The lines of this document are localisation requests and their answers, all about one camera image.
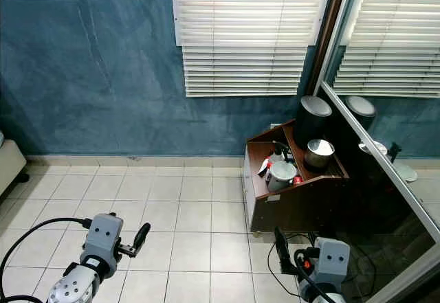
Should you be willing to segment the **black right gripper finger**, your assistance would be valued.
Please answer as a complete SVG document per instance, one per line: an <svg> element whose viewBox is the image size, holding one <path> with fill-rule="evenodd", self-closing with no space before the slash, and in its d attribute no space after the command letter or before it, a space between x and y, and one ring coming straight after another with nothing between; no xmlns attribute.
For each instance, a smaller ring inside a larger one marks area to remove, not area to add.
<svg viewBox="0 0 440 303"><path fill-rule="evenodd" d="M274 228L274 249L279 259L279 269L283 274L292 274L292 262L288 250L288 240L280 227Z"/></svg>

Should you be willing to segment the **dark brown wooden cabinet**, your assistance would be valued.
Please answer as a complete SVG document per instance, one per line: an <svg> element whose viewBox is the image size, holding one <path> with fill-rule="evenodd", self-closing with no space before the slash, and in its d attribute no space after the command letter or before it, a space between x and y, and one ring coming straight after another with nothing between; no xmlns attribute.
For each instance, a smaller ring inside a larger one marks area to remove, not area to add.
<svg viewBox="0 0 440 303"><path fill-rule="evenodd" d="M295 144L293 131L291 119L246 140L242 187L249 231L270 233L280 227L289 232L332 232L355 227L358 217L374 219L392 212L399 191L374 158L359 149L348 125L333 125L324 136L338 146L324 173L305 168L304 149ZM266 175L256 173L264 159L278 161L278 156L296 166L301 184L267 189Z"/></svg>

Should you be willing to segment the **white lidded pot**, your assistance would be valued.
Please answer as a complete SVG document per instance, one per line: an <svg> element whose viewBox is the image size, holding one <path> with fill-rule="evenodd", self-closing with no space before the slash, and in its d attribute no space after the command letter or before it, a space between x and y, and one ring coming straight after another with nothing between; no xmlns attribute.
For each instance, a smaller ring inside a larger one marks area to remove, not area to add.
<svg viewBox="0 0 440 303"><path fill-rule="evenodd" d="M288 161L273 161L266 172L266 183L269 191L278 191L289 187L298 169Z"/></svg>

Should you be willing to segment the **steel pot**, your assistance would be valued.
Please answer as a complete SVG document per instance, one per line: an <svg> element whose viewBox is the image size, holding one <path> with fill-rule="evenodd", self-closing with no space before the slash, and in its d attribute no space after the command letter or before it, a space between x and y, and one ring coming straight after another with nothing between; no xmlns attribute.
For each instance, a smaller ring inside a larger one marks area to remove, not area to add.
<svg viewBox="0 0 440 303"><path fill-rule="evenodd" d="M305 168L313 173L324 173L334 155L334 146L324 139L311 139L304 145Z"/></svg>

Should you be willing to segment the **black cylinder bin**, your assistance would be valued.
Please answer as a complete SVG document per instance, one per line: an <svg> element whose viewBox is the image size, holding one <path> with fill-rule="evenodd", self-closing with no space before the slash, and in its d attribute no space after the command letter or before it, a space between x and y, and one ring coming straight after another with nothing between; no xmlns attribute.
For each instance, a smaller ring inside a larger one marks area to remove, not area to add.
<svg viewBox="0 0 440 303"><path fill-rule="evenodd" d="M303 96L296 109L293 137L298 147L305 148L309 141L320 139L327 118L333 114L329 104L318 96Z"/></svg>

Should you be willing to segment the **white window blind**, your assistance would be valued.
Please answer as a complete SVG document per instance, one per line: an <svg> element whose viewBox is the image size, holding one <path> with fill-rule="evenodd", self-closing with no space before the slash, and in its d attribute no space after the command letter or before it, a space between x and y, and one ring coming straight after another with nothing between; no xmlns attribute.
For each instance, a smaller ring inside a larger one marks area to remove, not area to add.
<svg viewBox="0 0 440 303"><path fill-rule="evenodd" d="M326 0L173 0L188 97L294 96Z"/></svg>

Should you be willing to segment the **framed mirror door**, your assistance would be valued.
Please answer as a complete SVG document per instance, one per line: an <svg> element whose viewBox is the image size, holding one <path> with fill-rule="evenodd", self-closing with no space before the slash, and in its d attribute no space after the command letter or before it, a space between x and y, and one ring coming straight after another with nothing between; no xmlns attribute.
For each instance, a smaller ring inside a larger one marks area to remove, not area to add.
<svg viewBox="0 0 440 303"><path fill-rule="evenodd" d="M349 303L440 303L440 0L342 0L321 89L354 181Z"/></svg>

